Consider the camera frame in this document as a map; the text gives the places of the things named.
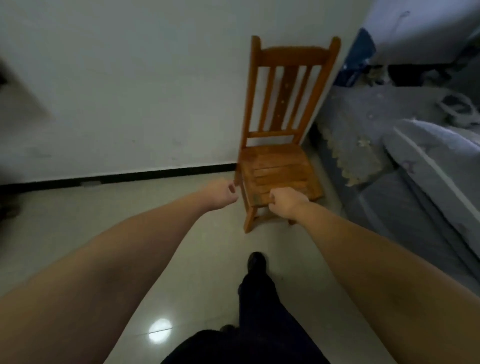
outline wooden seat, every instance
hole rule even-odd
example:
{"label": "wooden seat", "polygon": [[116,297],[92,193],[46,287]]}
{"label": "wooden seat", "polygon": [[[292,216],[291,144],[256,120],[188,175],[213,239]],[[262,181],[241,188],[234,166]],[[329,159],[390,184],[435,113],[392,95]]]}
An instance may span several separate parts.
{"label": "wooden seat", "polygon": [[[313,111],[322,94],[325,83],[330,75],[340,50],[340,39],[334,37],[329,49],[321,47],[274,47],[261,49],[260,38],[252,37],[250,52],[250,69],[245,102],[242,137],[240,140],[239,158],[235,172],[235,184],[240,185],[247,217],[244,230],[250,232],[255,220],[257,209],[268,206],[270,190],[277,187],[292,187],[314,201],[322,196],[322,188],[308,161],[307,156],[299,146],[305,129],[312,118]],[[299,110],[312,67],[322,68],[312,87],[311,94],[300,118],[298,127],[293,127]],[[298,88],[297,96],[285,128],[285,114],[288,102],[297,80],[300,66],[306,66],[304,76]],[[262,111],[257,131],[250,131],[253,98],[259,67],[269,67],[267,85]],[[284,67],[280,82],[278,97],[268,131],[264,130],[265,120],[272,94],[277,67]],[[248,138],[271,136],[292,136],[291,143],[269,146],[247,147]]]}

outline floor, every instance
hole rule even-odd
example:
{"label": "floor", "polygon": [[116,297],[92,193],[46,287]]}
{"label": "floor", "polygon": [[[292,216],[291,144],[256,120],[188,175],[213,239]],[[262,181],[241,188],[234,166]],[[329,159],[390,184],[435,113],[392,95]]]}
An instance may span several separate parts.
{"label": "floor", "polygon": [[[342,206],[316,155],[312,163],[335,213]],[[0,295],[94,235],[167,203],[215,177],[197,175],[21,196],[22,211],[0,230]],[[332,364],[394,363],[299,225],[272,220],[242,230],[243,203],[202,217],[128,323],[106,363],[159,363],[195,332],[238,320],[237,287],[252,251],[266,253],[286,308]]]}

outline baseboard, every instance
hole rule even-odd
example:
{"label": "baseboard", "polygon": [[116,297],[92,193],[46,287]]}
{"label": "baseboard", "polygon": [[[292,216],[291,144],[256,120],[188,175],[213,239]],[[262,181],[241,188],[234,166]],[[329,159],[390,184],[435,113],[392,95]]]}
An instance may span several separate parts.
{"label": "baseboard", "polygon": [[65,180],[13,183],[0,185],[0,194],[21,194],[30,191],[51,190],[78,186],[93,186],[98,184],[152,180],[157,178],[190,176],[194,174],[207,174],[228,172],[235,170],[236,163],[216,164],[212,166],[175,168],[170,170],[151,170],[146,172],[110,174],[105,176],[69,178]]}

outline person's left arm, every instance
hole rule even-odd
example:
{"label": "person's left arm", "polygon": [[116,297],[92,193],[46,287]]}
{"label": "person's left arm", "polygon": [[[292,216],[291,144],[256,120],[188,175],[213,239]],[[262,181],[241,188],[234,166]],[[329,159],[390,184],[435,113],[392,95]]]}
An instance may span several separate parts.
{"label": "person's left arm", "polygon": [[103,363],[183,237],[233,182],[131,217],[0,300],[0,363]]}

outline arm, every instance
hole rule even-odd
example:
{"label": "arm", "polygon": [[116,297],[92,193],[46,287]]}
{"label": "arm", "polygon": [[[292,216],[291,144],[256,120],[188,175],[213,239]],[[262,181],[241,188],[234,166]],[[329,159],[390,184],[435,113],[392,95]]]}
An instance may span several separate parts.
{"label": "arm", "polygon": [[398,363],[480,363],[480,299],[388,239],[309,202],[271,191],[270,209],[310,234]]}
{"label": "arm", "polygon": [[233,182],[129,218],[0,300],[0,363],[103,363],[183,237]]}

